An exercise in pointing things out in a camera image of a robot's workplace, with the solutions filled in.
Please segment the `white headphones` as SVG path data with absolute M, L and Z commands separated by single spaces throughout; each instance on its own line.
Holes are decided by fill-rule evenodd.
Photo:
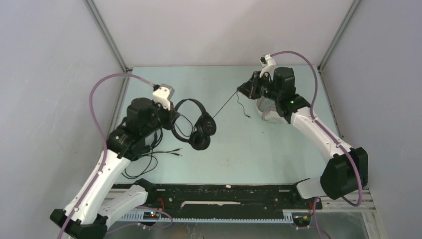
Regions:
M 255 108 L 263 121 L 268 123 L 287 124 L 288 122 L 276 111 L 275 102 L 265 97 L 256 100 Z

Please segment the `black headphones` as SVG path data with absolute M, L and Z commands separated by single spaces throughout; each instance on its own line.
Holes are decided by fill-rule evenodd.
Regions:
M 193 127 L 193 132 L 188 139 L 181 137 L 176 132 L 175 128 L 176 119 L 181 116 L 181 114 L 178 113 L 178 109 L 186 101 L 195 103 L 201 111 L 201 115 L 197 119 L 195 126 Z M 202 151 L 207 149 L 211 143 L 211 136 L 216 133 L 216 123 L 213 117 L 211 117 L 211 115 L 207 112 L 203 104 L 196 99 L 183 99 L 174 106 L 174 111 L 178 114 L 172 122 L 171 132 L 173 136 L 181 142 L 188 143 L 194 150 Z

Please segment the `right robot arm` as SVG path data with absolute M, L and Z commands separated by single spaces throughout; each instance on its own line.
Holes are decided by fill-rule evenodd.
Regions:
M 294 70 L 277 67 L 271 77 L 268 73 L 253 72 L 238 91 L 252 100 L 274 101 L 275 118 L 283 119 L 298 129 L 320 152 L 325 169 L 320 177 L 295 183 L 289 200 L 295 208 L 304 207 L 317 196 L 338 199 L 357 191 L 368 183 L 368 154 L 362 147 L 355 148 L 337 137 L 311 112 L 310 103 L 295 87 Z

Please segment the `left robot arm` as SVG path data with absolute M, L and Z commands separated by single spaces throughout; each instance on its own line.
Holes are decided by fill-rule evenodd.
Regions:
M 145 179 L 135 181 L 123 195 L 110 202 L 104 200 L 126 167 L 147 153 L 145 139 L 162 128 L 169 129 L 176 115 L 168 99 L 132 101 L 122 124 L 108 137 L 102 137 L 104 149 L 81 190 L 65 208 L 51 213 L 50 220 L 60 228 L 59 239 L 63 235 L 73 239 L 102 239 L 132 209 L 156 204 L 156 185 Z

